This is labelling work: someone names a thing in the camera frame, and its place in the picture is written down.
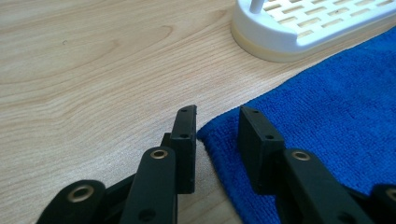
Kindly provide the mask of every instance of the dish rack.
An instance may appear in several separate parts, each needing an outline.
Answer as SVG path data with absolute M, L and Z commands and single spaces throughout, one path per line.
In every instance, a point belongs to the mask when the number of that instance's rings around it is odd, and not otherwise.
M 242 49 L 285 63 L 382 22 L 396 22 L 396 0 L 237 0 L 231 29 Z

